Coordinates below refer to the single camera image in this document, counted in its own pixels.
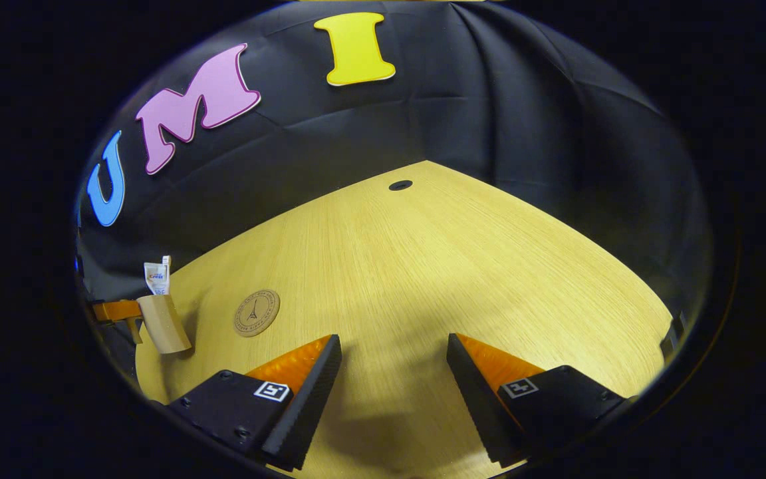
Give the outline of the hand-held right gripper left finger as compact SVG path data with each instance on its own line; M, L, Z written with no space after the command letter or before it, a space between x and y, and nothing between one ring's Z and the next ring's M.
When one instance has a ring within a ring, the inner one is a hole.
M219 370L166 410L178 424L234 455L300 470L341 361L340 337L325 335L245 374Z

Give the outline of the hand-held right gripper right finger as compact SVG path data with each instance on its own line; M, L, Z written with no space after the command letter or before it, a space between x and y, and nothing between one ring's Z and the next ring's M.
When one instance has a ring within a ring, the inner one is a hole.
M572 366L540 368L451 333L446 361L489 459L541 460L590 436L635 403Z

